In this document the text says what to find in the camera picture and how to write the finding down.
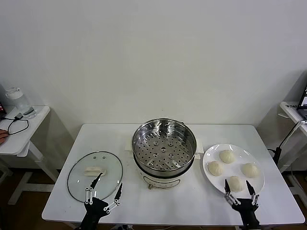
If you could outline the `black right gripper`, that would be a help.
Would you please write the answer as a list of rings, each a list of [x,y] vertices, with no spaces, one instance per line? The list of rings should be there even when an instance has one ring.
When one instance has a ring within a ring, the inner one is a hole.
[[[236,198],[231,194],[230,186],[228,181],[225,179],[225,199],[232,206],[232,209],[239,212],[243,230],[260,230],[260,222],[256,218],[255,211],[258,209],[258,198],[259,194],[256,194],[254,187],[246,180],[248,192],[251,199]]]

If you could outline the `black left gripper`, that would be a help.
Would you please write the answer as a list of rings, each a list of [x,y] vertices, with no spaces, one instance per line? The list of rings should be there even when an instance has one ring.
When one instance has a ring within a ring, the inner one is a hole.
[[[86,214],[81,222],[80,229],[81,230],[95,230],[97,228],[98,222],[102,217],[109,215],[109,213],[116,207],[120,205],[120,197],[122,194],[122,186],[123,183],[120,184],[117,193],[114,197],[112,203],[108,205],[107,202],[93,197],[93,190],[98,183],[101,175],[103,173],[99,173],[99,175],[92,181],[90,187],[85,188],[85,209]]]

